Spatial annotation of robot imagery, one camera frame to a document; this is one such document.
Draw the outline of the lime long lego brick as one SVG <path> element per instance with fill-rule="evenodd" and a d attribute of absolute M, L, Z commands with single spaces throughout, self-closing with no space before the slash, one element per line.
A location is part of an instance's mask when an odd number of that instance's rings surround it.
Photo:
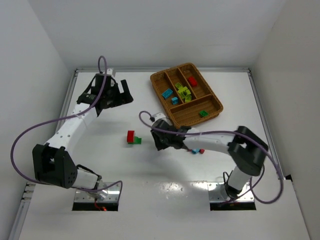
<path fill-rule="evenodd" d="M 181 93 L 187 92 L 187 90 L 188 90 L 188 88 L 186 86 L 184 86 L 184 87 L 179 88 L 177 92 L 179 94 L 181 94 Z"/>

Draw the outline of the lime square lego brick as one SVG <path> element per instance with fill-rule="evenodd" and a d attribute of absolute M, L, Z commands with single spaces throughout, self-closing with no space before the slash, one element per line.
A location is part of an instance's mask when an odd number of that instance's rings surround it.
<path fill-rule="evenodd" d="M 175 86 L 178 90 L 180 90 L 180 89 L 183 88 L 183 86 L 182 86 L 179 82 L 177 82 L 174 86 Z"/>

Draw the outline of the lime lego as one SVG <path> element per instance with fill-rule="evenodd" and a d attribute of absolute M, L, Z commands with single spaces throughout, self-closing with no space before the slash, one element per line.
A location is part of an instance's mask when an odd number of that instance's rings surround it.
<path fill-rule="evenodd" d="M 184 102 L 185 103 L 188 103 L 188 102 L 190 102 L 192 100 L 192 96 L 191 95 L 187 95 L 187 96 L 185 96 L 185 98 L 184 98 Z"/>

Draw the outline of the red rectangular lego brick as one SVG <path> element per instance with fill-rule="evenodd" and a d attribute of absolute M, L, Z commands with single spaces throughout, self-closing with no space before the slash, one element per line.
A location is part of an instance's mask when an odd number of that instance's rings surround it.
<path fill-rule="evenodd" d="M 192 87 L 196 87 L 198 85 L 198 82 L 193 76 L 190 76 L 187 80 Z"/>

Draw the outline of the small blue lego brick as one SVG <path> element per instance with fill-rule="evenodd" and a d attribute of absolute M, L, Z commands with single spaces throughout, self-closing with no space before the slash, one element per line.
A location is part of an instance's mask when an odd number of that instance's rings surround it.
<path fill-rule="evenodd" d="M 173 97 L 173 98 L 171 99 L 171 101 L 172 101 L 172 104 L 173 104 L 173 105 L 178 104 L 178 102 L 179 102 L 179 100 L 178 100 L 177 97 Z"/>

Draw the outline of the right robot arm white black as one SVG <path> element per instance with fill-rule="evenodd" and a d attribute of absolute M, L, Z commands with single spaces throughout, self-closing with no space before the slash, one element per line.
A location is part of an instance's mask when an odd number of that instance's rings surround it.
<path fill-rule="evenodd" d="M 161 119 L 152 125 L 150 132 L 159 151 L 168 147 L 177 150 L 204 149 L 230 156 L 235 168 L 222 191 L 229 199 L 237 198 L 249 179 L 260 174 L 266 157 L 265 151 L 269 150 L 268 145 L 245 126 L 239 126 L 232 132 L 205 134 L 191 126 L 175 128 Z"/>

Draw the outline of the blue long lego brick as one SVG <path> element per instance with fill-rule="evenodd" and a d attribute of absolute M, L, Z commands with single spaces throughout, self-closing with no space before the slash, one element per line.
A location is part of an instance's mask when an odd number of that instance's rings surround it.
<path fill-rule="evenodd" d="M 161 94 L 161 96 L 166 100 L 166 99 L 168 99 L 172 94 L 173 94 L 173 91 L 172 91 L 170 88 L 168 88 L 167 90 L 165 90 L 165 91 Z"/>

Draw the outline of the dark green lego brick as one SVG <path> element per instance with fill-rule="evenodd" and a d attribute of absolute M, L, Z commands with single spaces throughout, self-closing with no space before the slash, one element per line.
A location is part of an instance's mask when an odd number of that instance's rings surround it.
<path fill-rule="evenodd" d="M 205 117 L 207 117 L 207 116 L 209 115 L 209 113 L 206 112 L 205 110 L 202 110 L 202 111 L 199 112 L 199 115 L 200 115 L 202 118 L 205 118 Z"/>

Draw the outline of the small lime lego brick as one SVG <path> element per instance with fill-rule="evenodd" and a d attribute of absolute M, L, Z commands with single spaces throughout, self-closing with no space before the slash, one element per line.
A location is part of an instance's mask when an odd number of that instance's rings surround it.
<path fill-rule="evenodd" d="M 184 96 L 190 96 L 191 93 L 190 93 L 190 92 L 187 92 L 187 91 L 184 91 L 184 92 L 183 92 L 183 95 L 184 95 Z"/>

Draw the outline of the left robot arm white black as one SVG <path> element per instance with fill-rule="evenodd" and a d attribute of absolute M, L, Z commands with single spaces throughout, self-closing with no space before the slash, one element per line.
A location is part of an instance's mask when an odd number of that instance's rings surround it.
<path fill-rule="evenodd" d="M 123 79 L 119 84 L 112 75 L 97 73 L 78 97 L 70 118 L 45 144 L 37 144 L 33 148 L 33 168 L 37 181 L 65 189 L 91 191 L 96 187 L 101 176 L 86 167 L 75 165 L 72 152 L 102 110 L 133 101 L 127 81 Z"/>

